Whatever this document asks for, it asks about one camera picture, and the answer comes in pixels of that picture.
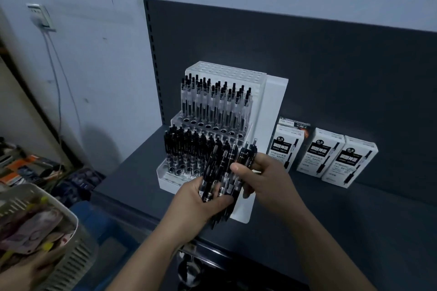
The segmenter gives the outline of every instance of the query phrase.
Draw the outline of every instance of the packaged item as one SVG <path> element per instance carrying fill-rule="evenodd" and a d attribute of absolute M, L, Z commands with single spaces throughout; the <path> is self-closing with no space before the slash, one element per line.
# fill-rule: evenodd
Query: packaged item
<path fill-rule="evenodd" d="M 283 118 L 283 117 L 280 117 L 277 123 L 280 125 L 286 125 L 287 127 L 303 130 L 305 132 L 305 138 L 309 137 L 309 131 L 311 129 L 311 124 L 309 123 L 295 121 L 290 118 Z"/>
<path fill-rule="evenodd" d="M 316 128 L 297 171 L 321 177 L 344 146 L 344 136 Z"/>
<path fill-rule="evenodd" d="M 289 171 L 304 137 L 303 130 L 277 124 L 268 155 L 281 161 L 284 168 Z"/>
<path fill-rule="evenodd" d="M 345 136 L 343 149 L 323 174 L 322 180 L 348 188 L 376 153 L 378 148 L 375 143 Z"/>

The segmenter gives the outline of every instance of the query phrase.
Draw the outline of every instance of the electrical outlet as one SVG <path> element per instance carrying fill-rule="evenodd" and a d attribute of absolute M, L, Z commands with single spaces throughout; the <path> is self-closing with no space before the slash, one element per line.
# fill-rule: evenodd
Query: electrical outlet
<path fill-rule="evenodd" d="M 43 28 L 48 30 L 55 30 L 53 26 L 52 19 L 47 12 L 47 9 L 43 5 L 39 4 L 26 4 L 29 9 L 32 20 L 36 23 L 36 25 L 41 25 Z"/>

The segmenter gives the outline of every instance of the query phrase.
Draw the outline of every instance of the right hand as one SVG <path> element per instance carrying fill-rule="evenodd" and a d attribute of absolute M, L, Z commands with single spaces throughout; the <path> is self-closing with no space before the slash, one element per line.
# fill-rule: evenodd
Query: right hand
<path fill-rule="evenodd" d="M 231 165 L 233 173 L 245 181 L 244 198 L 255 191 L 259 202 L 282 218 L 290 217 L 290 214 L 298 217 L 308 210 L 290 175 L 278 160 L 258 153 L 252 169 L 260 171 L 261 174 L 256 174 L 239 163 Z"/>

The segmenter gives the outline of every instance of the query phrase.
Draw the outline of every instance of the white acrylic stand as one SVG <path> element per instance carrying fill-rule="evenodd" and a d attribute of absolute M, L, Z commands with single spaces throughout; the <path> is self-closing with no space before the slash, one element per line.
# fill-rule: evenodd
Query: white acrylic stand
<path fill-rule="evenodd" d="M 222 85 L 224 81 L 227 81 L 228 87 L 232 83 L 236 83 L 237 87 L 244 85 L 245 89 L 252 88 L 254 95 L 251 115 L 252 126 L 249 128 L 244 140 L 251 142 L 254 138 L 257 138 L 258 151 L 262 153 L 267 152 L 279 114 L 279 108 L 287 88 L 288 79 L 202 61 L 188 68 L 185 73 L 187 75 L 191 73 L 193 77 L 198 74 L 200 78 L 210 78 L 212 83 L 221 81 Z M 168 173 L 165 161 L 156 169 L 156 173 L 160 188 L 173 194 L 178 191 L 184 182 L 191 179 L 189 176 L 181 178 Z M 248 223 L 254 200 L 255 194 L 244 199 L 243 191 L 241 191 L 231 218 Z"/>

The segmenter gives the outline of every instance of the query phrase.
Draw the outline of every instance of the white basket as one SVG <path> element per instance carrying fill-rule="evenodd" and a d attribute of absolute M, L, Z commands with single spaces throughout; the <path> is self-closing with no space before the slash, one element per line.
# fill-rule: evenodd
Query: white basket
<path fill-rule="evenodd" d="M 66 254 L 62 260 L 56 265 L 50 276 L 34 290 L 69 291 L 74 288 L 94 264 L 98 245 L 85 228 L 81 226 L 76 215 L 34 184 L 18 185 L 0 194 L 0 216 L 24 210 L 29 204 L 29 200 L 35 196 L 47 197 L 48 202 L 61 211 L 76 229 L 66 244 Z"/>

